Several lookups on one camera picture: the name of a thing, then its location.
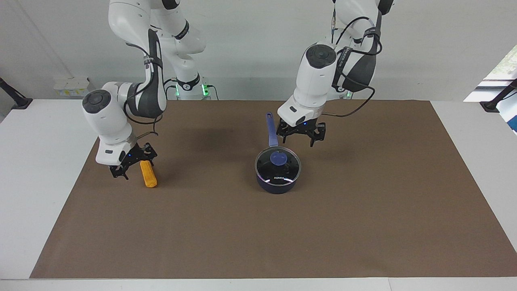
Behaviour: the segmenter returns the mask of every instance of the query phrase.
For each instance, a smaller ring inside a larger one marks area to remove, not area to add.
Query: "white robotic arm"
[[[393,0],[336,0],[334,3],[336,16],[346,28],[336,43],[319,42],[305,51],[294,93],[278,109],[281,120],[277,134],[284,137],[284,142],[291,134],[308,135],[311,146],[325,138],[325,124],[316,124],[316,120],[323,113],[330,91],[358,92],[371,88],[376,55],[382,51],[381,19],[389,12]]]
[[[151,15],[158,26],[151,25]],[[195,91],[201,85],[194,62],[188,54],[205,49],[205,40],[190,27],[179,7],[179,0],[111,0],[108,20],[112,31],[129,46],[144,54],[145,82],[109,82],[83,99],[83,112],[91,127],[99,134],[100,146],[96,161],[110,166],[114,177],[126,176],[126,170],[156,153],[149,144],[140,148],[127,118],[154,119],[166,109],[163,88],[162,49],[176,71],[178,84],[187,84]]]

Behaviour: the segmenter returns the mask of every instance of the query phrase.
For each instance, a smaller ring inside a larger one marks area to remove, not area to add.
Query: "black pole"
[[[517,79],[513,80],[511,84],[504,88],[492,101],[484,101],[479,104],[481,104],[486,112],[499,113],[499,110],[497,110],[497,104],[515,89],[517,89]]]
[[[0,78],[0,88],[4,89],[7,95],[11,96],[14,102],[16,102],[16,104],[12,106],[13,109],[26,109],[32,102],[32,98],[23,96],[23,94],[7,84],[2,78]]]

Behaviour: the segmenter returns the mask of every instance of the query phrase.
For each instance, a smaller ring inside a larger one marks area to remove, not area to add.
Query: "blue handle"
[[[277,130],[275,128],[275,120],[273,118],[273,113],[266,113],[266,121],[267,121],[267,131],[269,132],[269,146],[277,147],[278,146],[278,138],[277,138]]]

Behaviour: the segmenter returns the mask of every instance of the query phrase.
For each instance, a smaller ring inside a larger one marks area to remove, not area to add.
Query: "white table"
[[[478,104],[433,106],[515,248],[517,136],[498,114]],[[80,100],[34,100],[0,124],[1,291],[517,290],[517,278],[28,280],[96,138]]]

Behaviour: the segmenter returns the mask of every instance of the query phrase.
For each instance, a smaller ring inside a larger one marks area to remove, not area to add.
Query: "yellow object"
[[[142,176],[144,176],[145,186],[147,188],[154,188],[158,185],[156,180],[155,172],[151,166],[150,161],[140,161],[140,169],[142,170]]]

